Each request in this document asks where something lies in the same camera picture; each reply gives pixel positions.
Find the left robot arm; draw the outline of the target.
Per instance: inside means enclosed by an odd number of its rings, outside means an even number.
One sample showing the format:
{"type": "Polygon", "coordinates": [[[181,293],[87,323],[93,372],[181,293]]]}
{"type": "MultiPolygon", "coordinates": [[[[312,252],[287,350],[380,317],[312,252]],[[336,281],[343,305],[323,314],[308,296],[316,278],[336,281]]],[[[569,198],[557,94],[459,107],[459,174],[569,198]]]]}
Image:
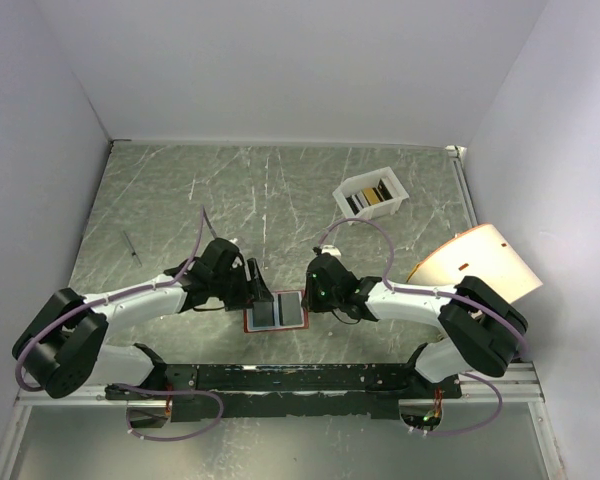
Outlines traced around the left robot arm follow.
{"type": "Polygon", "coordinates": [[[150,347],[115,347],[113,334],[161,316],[203,310],[215,298],[225,311],[273,302],[257,262],[229,240],[213,239],[203,253],[127,289],[80,295],[56,291],[16,340],[16,380],[29,392],[64,398],[84,385],[128,384],[142,398],[161,395],[167,363],[150,347]]]}

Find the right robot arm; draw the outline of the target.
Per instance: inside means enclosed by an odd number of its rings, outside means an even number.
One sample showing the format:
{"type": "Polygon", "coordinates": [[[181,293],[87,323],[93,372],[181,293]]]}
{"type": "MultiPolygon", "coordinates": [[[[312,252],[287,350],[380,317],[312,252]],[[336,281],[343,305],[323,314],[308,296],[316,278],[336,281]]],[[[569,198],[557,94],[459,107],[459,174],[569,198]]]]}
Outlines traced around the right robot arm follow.
{"type": "Polygon", "coordinates": [[[527,320],[475,276],[455,285],[408,286],[358,278],[338,258],[321,253],[307,267],[304,306],[315,313],[339,310],[356,321],[404,320],[440,330],[444,339],[420,348],[404,374],[406,390],[419,398],[470,370],[500,378],[527,349],[527,320]]]}

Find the red leather card holder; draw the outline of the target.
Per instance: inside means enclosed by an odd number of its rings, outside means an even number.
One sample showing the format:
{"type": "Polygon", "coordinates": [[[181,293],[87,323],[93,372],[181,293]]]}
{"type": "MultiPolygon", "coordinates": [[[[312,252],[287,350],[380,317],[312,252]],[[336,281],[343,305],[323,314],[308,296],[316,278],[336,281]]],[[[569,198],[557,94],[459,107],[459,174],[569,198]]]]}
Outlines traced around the red leather card holder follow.
{"type": "Polygon", "coordinates": [[[281,326],[280,322],[279,322],[278,295],[282,292],[294,292],[294,291],[298,291],[301,293],[301,304],[302,304],[302,297],[304,294],[303,290],[276,291],[273,293],[274,301],[272,303],[274,304],[275,325],[272,327],[265,327],[265,328],[261,328],[261,329],[254,328],[253,324],[252,324],[253,306],[248,309],[245,309],[244,310],[244,332],[245,333],[264,333],[264,332],[306,329],[309,326],[309,318],[308,318],[308,312],[303,308],[303,306],[302,306],[302,309],[303,309],[303,313],[304,313],[304,323],[301,326],[284,327],[284,326],[281,326]]]}

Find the black credit card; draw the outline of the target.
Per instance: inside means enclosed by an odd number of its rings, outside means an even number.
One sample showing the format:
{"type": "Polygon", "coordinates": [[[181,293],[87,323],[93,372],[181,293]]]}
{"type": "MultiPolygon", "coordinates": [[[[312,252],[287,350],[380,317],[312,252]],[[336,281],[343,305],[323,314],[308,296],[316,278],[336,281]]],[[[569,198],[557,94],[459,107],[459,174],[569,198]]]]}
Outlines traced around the black credit card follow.
{"type": "Polygon", "coordinates": [[[278,295],[278,301],[281,326],[296,327],[304,323],[300,292],[282,292],[278,295]]]}
{"type": "Polygon", "coordinates": [[[256,329],[274,326],[274,304],[269,301],[255,302],[253,305],[252,324],[256,329]]]}

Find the white plastic card tray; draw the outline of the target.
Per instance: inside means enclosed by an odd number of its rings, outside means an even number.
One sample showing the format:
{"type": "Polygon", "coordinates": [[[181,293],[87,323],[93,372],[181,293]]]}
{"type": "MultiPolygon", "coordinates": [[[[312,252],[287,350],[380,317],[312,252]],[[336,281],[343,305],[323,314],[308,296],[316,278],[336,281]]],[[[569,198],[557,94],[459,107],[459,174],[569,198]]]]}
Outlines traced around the white plastic card tray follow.
{"type": "Polygon", "coordinates": [[[347,178],[332,195],[345,218],[364,220],[393,215],[409,198],[391,167],[347,178]]]}

